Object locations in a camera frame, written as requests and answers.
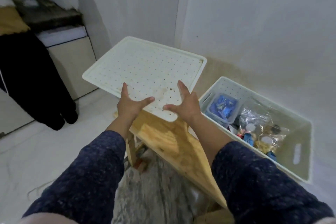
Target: cabinet door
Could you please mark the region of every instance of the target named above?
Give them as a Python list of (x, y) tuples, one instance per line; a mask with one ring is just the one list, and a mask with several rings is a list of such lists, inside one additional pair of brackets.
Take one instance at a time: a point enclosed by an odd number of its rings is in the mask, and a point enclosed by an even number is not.
[(27, 114), (7, 93), (0, 89), (0, 137), (34, 119)]
[(97, 87), (82, 79), (82, 74), (96, 62), (89, 37), (48, 48), (50, 56), (72, 99)]

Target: sleeve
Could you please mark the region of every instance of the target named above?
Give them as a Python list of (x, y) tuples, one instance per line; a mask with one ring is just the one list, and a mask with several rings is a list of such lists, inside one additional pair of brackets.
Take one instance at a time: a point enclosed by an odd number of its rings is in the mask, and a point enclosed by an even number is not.
[(334, 216), (272, 161), (239, 142), (225, 145), (211, 169), (236, 223), (308, 224)]
[(79, 152), (23, 217), (56, 213), (79, 224), (110, 224), (115, 192), (124, 175), (125, 150), (121, 135), (104, 131)]

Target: small clear plastic container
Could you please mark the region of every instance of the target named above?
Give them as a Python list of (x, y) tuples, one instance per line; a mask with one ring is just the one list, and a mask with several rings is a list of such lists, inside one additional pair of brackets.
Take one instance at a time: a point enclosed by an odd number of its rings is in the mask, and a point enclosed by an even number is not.
[[(227, 97), (228, 99), (233, 99), (233, 100), (237, 101), (236, 107), (232, 111), (229, 118), (226, 119), (226, 120), (217, 116), (216, 114), (214, 114), (210, 111), (210, 106), (212, 105), (213, 102), (216, 102), (220, 96), (224, 96), (224, 97)], [(205, 115), (207, 115), (209, 118), (211, 118), (212, 120), (214, 120), (218, 124), (222, 125), (224, 128), (227, 128), (229, 126), (229, 124), (232, 124), (235, 121), (235, 119), (237, 117), (237, 114), (238, 114), (238, 111), (239, 111), (239, 108), (240, 108), (240, 102), (239, 102), (238, 99), (236, 99), (234, 97), (231, 97), (231, 96), (229, 96), (227, 94), (224, 94), (224, 93), (217, 93), (214, 96), (214, 98), (210, 101), (210, 103), (208, 104)]]

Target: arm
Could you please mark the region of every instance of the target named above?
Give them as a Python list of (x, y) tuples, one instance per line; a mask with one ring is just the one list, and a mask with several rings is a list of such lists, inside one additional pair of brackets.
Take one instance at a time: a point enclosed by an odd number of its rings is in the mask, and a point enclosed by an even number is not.
[(110, 224), (115, 192), (124, 175), (124, 138), (141, 109), (153, 101), (132, 101), (124, 83), (118, 118), (32, 203), (22, 223), (51, 223), (56, 216), (58, 223), (65, 223), (66, 217), (80, 224)]
[(164, 109), (176, 112), (195, 131), (236, 223), (314, 223), (334, 216), (273, 162), (232, 141), (203, 117), (196, 94), (181, 81), (178, 85), (182, 104)]

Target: white storage bin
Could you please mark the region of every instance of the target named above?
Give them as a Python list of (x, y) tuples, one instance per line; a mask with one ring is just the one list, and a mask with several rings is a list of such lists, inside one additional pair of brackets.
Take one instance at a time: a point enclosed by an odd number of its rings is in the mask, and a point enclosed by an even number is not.
[[(281, 124), (289, 129), (290, 133), (285, 137), (281, 146), (276, 150), (278, 162), (249, 145), (226, 128), (210, 119), (204, 113), (217, 93), (225, 93), (238, 99), (239, 105), (251, 97), (257, 99), (266, 106), (274, 108), (274, 113), (270, 113), (276, 124)], [(272, 102), (271, 100), (257, 94), (256, 92), (226, 78), (220, 77), (199, 99), (201, 111), (207, 119), (216, 123), (221, 130), (229, 135), (233, 140), (244, 144), (258, 155), (273, 161), (279, 169), (289, 174), (291, 177), (310, 182), (311, 176), (311, 159), (312, 159), (312, 124), (303, 117), (289, 111), (288, 109)]]

